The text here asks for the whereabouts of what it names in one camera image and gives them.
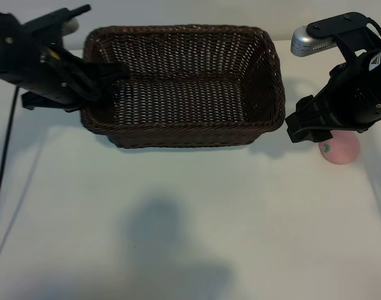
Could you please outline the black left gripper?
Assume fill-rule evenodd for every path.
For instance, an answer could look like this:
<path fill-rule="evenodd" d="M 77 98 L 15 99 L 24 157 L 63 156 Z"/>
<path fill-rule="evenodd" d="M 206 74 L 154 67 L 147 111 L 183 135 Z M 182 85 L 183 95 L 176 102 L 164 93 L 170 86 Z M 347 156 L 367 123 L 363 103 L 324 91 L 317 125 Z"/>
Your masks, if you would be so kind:
<path fill-rule="evenodd" d="M 25 108 L 110 108 L 112 83 L 131 78 L 123 62 L 85 62 L 64 48 L 63 37 L 78 29 L 81 14 L 54 11 L 22 24 L 0 12 L 0 79 L 27 91 Z"/>

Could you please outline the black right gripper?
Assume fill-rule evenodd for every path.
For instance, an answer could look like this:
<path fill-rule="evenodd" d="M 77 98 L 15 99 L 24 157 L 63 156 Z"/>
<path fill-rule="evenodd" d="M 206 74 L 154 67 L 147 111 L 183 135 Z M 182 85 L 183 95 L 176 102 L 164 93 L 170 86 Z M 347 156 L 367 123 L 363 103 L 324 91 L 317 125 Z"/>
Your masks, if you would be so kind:
<path fill-rule="evenodd" d="M 303 97 L 286 117 L 293 143 L 321 143 L 331 130 L 364 132 L 381 120 L 381 48 L 360 55 L 348 50 L 345 62 L 330 72 L 326 86 L 315 96 Z"/>

